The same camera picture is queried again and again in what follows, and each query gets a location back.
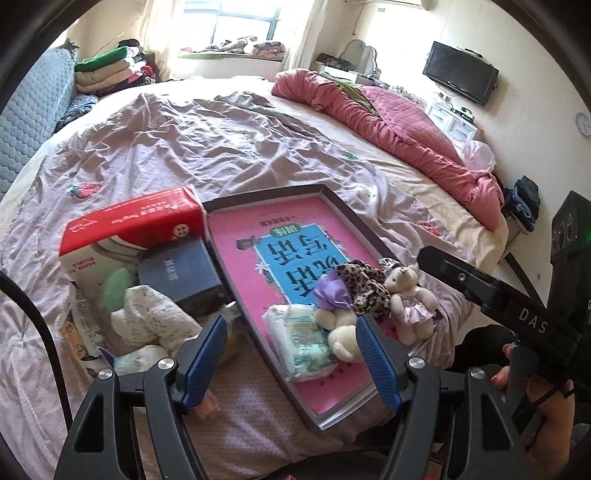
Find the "red and white package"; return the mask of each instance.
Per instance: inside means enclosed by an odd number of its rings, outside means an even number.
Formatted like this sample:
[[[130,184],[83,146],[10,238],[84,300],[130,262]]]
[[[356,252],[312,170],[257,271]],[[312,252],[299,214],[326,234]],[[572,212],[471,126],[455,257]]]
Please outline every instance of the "red and white package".
[[[113,272],[145,250],[189,234],[205,239],[205,221],[203,205],[189,186],[130,199],[68,223],[61,265],[94,302]]]

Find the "blue gripper pad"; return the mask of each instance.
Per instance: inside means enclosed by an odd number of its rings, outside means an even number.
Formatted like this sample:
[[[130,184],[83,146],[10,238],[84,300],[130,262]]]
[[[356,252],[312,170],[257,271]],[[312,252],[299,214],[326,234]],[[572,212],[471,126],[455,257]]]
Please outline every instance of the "blue gripper pad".
[[[380,399],[394,413],[399,413],[402,407],[402,398],[398,391],[398,375],[388,359],[381,341],[363,317],[359,317],[357,320],[355,336],[369,373],[378,389]],[[381,336],[382,341],[393,341],[384,334]]]
[[[209,382],[226,347],[228,324],[222,316],[210,320],[199,336],[181,347],[173,400],[183,414],[201,405]]]

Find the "plastic bag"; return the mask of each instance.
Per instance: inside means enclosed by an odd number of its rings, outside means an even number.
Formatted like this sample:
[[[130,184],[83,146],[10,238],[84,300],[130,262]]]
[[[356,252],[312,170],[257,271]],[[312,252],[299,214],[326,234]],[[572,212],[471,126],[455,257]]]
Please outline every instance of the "plastic bag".
[[[291,382],[322,378],[336,368],[336,359],[310,305],[272,305],[262,318],[285,377]]]
[[[469,140],[458,142],[452,140],[452,144],[457,151],[464,166],[472,171],[493,171],[496,160],[491,148],[484,142],[478,140]]]

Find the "pink blanket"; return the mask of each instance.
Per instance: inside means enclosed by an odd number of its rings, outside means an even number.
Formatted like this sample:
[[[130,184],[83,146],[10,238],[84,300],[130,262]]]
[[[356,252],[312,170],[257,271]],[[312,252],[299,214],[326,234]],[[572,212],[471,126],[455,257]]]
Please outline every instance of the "pink blanket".
[[[349,126],[423,172],[484,227],[496,230],[503,195],[494,176],[461,165],[449,140],[417,105],[377,87],[362,89],[381,118],[347,97],[335,83],[306,69],[278,73],[271,93],[310,105]]]

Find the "window sill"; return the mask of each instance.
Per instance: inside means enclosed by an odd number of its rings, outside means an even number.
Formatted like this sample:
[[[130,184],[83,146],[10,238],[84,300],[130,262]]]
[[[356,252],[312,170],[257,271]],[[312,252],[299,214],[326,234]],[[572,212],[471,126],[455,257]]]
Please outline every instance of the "window sill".
[[[255,60],[266,60],[274,62],[282,62],[283,59],[267,59],[265,57],[257,57],[255,55],[247,55],[245,53],[230,53],[226,51],[221,52],[200,52],[200,53],[188,53],[182,52],[178,55],[180,59],[188,60],[219,60],[219,59],[255,59]]]

